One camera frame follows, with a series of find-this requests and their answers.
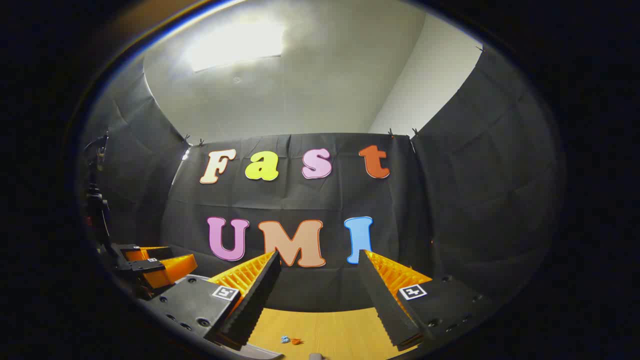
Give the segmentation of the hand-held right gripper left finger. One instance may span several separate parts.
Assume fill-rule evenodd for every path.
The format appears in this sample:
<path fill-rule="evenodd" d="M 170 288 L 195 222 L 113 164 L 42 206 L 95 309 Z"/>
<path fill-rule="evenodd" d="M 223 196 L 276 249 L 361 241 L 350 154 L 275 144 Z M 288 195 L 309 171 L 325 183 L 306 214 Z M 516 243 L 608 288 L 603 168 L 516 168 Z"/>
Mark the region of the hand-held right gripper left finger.
<path fill-rule="evenodd" d="M 187 275 L 148 301 L 190 335 L 239 351 L 247 344 L 281 273 L 278 250 L 211 278 Z"/>

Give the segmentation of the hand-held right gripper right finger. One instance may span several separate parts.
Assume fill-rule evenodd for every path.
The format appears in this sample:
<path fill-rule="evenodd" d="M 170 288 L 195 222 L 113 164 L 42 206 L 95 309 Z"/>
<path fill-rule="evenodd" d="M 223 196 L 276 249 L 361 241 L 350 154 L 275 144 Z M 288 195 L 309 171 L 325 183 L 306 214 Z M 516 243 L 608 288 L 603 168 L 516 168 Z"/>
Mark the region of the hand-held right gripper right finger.
<path fill-rule="evenodd" d="M 498 305 L 452 275 L 433 278 L 361 250 L 358 273 L 391 344 L 434 351 L 473 330 Z"/>

